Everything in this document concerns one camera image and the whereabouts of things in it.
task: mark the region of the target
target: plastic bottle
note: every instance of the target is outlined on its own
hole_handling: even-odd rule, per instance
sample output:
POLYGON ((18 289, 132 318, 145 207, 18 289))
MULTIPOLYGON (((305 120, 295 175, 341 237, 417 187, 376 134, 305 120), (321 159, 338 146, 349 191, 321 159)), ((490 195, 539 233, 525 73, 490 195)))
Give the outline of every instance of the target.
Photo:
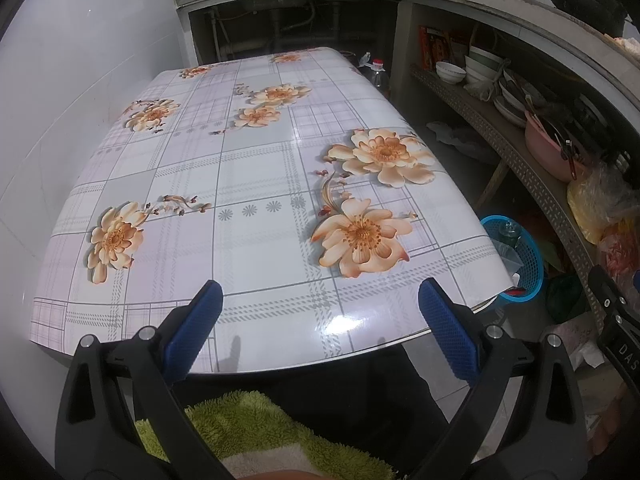
POLYGON ((522 227, 513 220, 507 220, 498 227, 498 241, 503 244, 507 244, 509 247, 513 247, 514 249, 518 245, 521 234, 522 227))
POLYGON ((385 72, 381 59, 373 60, 371 78, 369 80, 384 97, 389 97, 389 76, 385 72))

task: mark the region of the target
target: white wall tile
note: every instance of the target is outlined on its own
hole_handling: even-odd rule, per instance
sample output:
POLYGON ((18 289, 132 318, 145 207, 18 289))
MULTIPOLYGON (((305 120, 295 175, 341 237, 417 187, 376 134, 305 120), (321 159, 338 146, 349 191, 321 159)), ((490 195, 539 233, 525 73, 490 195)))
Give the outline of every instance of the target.
POLYGON ((87 156, 182 66, 181 33, 172 0, 25 0, 0 41, 0 390, 50 462, 66 368, 29 341, 38 267, 87 156))
POLYGON ((58 404, 66 366, 29 341, 38 261, 0 223, 0 384, 18 423, 52 462, 58 404))

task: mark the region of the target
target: white bowl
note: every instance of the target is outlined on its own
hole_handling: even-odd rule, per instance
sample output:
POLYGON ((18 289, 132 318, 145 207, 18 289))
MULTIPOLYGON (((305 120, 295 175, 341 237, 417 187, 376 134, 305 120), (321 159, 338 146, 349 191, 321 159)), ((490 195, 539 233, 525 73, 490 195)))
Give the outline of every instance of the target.
POLYGON ((475 70, 478 73, 481 73, 484 76, 487 76, 489 79, 493 79, 497 74, 497 71, 483 65, 479 61, 475 59, 471 59, 469 56, 465 56, 466 66, 471 68, 471 70, 475 70))
POLYGON ((476 83, 478 81, 491 81, 491 78, 476 72, 472 68, 466 67, 466 80, 469 83, 476 83))
POLYGON ((465 70, 451 63, 439 61, 436 63, 436 73, 445 83, 455 85, 465 78, 465 70))
POLYGON ((497 95, 494 98, 494 105, 505 119, 507 119, 511 124, 515 124, 520 128, 525 128, 527 126, 527 118, 524 114, 520 117, 516 115, 516 113, 507 108, 506 103, 504 102, 504 97, 501 95, 497 95))
POLYGON ((478 48, 476 46, 472 46, 469 48, 469 57, 476 60, 477 62, 482 63, 492 70, 498 70, 500 63, 502 63, 501 57, 496 56, 491 52, 487 52, 486 50, 482 50, 481 48, 478 48))
POLYGON ((518 99, 516 98, 515 95, 513 95, 512 93, 510 93, 506 86, 503 84, 502 82, 502 78, 498 79, 498 85, 500 85, 500 90, 502 90, 502 95, 504 96, 504 99, 514 108, 516 108, 517 110, 520 110, 522 113, 524 113, 525 107, 524 104, 522 104, 520 101, 518 101, 518 99))

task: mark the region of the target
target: green cloth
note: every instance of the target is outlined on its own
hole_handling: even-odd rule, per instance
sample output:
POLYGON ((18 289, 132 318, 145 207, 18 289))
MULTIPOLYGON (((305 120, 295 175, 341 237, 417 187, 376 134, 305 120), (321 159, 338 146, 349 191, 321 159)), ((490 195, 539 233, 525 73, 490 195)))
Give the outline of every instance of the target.
MULTIPOLYGON (((292 420, 260 392, 230 392, 184 410, 219 460, 249 452, 300 444, 309 462, 335 480, 393 480, 382 460, 334 444, 292 420)), ((136 422, 148 453, 168 460, 148 420, 136 422)))

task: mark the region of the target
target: blue basket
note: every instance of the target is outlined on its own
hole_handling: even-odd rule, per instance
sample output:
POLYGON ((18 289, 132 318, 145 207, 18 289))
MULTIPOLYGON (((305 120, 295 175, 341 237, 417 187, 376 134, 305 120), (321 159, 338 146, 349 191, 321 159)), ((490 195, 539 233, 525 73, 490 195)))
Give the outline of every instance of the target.
MULTIPOLYGON (((505 221, 511 220, 506 216, 491 215, 483 218, 480 223, 484 226, 486 233, 494 240, 498 239, 498 229, 505 221)), ((526 294, 522 296, 510 296, 504 292, 500 294, 502 298, 513 303, 523 303, 535 298, 536 294, 540 292, 542 287, 542 280, 545 277, 545 268, 542 265, 542 256, 538 247, 531 238, 531 235, 522 228, 522 234, 520 235, 520 241, 516 247, 516 252, 522 260, 522 267, 518 271, 520 275, 520 282, 518 286, 527 289, 526 294)))

